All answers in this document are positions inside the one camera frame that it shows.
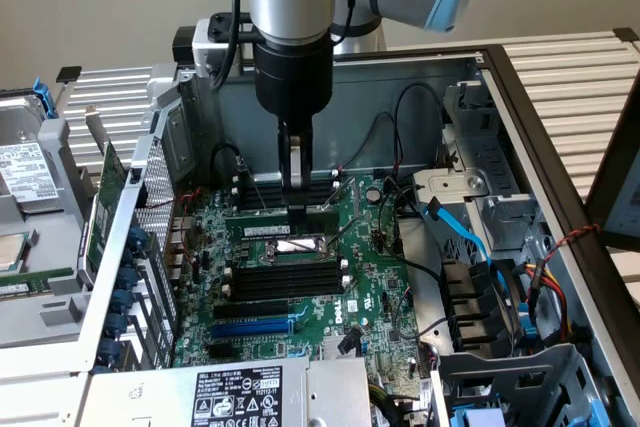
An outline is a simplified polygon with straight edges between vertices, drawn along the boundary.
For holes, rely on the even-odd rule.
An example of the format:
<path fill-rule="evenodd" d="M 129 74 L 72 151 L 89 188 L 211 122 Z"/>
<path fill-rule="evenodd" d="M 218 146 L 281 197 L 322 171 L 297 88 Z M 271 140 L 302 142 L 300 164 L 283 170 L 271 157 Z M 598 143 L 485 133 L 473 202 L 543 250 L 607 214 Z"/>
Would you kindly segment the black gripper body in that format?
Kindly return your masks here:
<path fill-rule="evenodd" d="M 261 106 L 282 120 L 303 120 L 322 111 L 332 97 L 333 42 L 253 46 L 255 90 Z"/>

